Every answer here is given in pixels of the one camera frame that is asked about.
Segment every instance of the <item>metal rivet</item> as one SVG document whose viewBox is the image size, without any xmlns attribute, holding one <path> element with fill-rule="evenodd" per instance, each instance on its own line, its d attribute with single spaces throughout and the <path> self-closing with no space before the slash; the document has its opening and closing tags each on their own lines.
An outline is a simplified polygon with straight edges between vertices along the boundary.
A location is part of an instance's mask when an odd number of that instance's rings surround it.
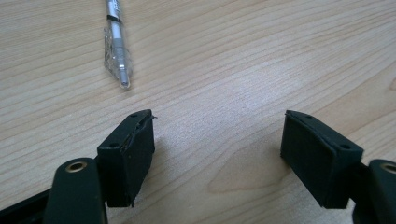
<svg viewBox="0 0 396 224">
<path fill-rule="evenodd" d="M 76 161 L 76 162 L 69 164 L 65 170 L 67 173 L 76 173 L 76 172 L 83 170 L 86 166 L 87 166 L 87 162 Z"/>
<path fill-rule="evenodd" d="M 381 168 L 396 175 L 396 166 L 390 163 L 382 163 Z"/>
</svg>

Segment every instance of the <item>pen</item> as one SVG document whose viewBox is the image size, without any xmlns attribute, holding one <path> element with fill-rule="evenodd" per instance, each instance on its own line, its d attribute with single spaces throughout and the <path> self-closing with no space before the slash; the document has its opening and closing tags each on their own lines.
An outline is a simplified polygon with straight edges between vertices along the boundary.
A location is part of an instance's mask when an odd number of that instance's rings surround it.
<svg viewBox="0 0 396 224">
<path fill-rule="evenodd" d="M 106 0 L 107 22 L 105 28 L 105 68 L 120 81 L 123 89 L 130 87 L 132 75 L 131 56 L 125 48 L 125 33 L 118 0 Z"/>
</svg>

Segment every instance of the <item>black mechanism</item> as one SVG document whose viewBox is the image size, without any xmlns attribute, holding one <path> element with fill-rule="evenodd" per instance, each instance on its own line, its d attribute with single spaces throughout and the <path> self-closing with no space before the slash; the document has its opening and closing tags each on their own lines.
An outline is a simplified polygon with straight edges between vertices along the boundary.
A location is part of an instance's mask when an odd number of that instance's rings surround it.
<svg viewBox="0 0 396 224">
<path fill-rule="evenodd" d="M 0 223 L 107 223 L 105 202 L 134 205 L 151 165 L 151 110 L 128 116 L 99 146 L 95 159 L 61 165 L 52 188 L 0 212 Z"/>
<path fill-rule="evenodd" d="M 354 223 L 396 223 L 396 163 L 361 163 L 363 149 L 320 120 L 287 111 L 281 157 L 320 206 L 355 203 Z"/>
<path fill-rule="evenodd" d="M 134 206 L 151 165 L 154 134 L 150 110 L 128 116 L 97 148 L 95 159 L 61 165 L 52 189 L 0 212 L 0 223 L 107 223 L 109 207 Z M 320 206 L 355 203 L 356 224 L 396 223 L 396 163 L 361 163 L 363 149 L 320 120 L 286 112 L 281 157 Z"/>
</svg>

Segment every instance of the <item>pen tip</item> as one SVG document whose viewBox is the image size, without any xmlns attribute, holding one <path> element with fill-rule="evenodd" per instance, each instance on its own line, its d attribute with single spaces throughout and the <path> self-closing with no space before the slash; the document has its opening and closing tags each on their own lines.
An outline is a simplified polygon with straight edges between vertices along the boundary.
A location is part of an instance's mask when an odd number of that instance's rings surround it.
<svg viewBox="0 0 396 224">
<path fill-rule="evenodd" d="M 125 90 L 129 90 L 129 83 L 128 82 L 121 82 L 121 87 Z"/>
</svg>

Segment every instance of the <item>wooden desk surface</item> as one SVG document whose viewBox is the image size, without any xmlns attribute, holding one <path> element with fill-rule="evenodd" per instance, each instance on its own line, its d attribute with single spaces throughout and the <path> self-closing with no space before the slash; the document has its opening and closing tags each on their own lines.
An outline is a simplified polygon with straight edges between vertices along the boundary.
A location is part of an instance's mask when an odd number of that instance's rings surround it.
<svg viewBox="0 0 396 224">
<path fill-rule="evenodd" d="M 121 1 L 132 89 L 103 66 L 97 1 L 0 3 L 0 208 L 151 108 L 156 152 L 110 223 L 351 223 L 279 157 L 286 109 L 396 161 L 396 2 Z"/>
</svg>

